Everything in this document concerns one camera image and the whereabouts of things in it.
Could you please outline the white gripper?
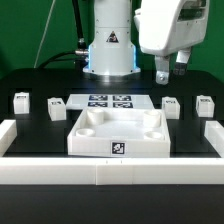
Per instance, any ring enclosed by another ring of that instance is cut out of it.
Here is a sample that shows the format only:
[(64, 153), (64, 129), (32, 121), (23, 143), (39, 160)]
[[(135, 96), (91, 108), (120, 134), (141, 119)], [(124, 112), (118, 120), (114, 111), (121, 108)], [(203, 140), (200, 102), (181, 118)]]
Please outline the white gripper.
[(169, 81), (170, 55), (177, 52), (173, 73), (187, 71), (191, 49), (206, 35), (210, 0), (142, 0), (134, 20), (143, 53), (156, 55), (156, 82)]

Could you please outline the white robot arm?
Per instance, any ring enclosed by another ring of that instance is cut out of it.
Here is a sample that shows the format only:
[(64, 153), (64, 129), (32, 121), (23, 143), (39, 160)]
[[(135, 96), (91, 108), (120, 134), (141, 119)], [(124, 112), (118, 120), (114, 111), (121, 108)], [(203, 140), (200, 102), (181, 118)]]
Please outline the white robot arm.
[(105, 82), (140, 72), (136, 51), (155, 57), (156, 82), (186, 73), (192, 47), (206, 34), (210, 0), (94, 0), (94, 40), (83, 72)]

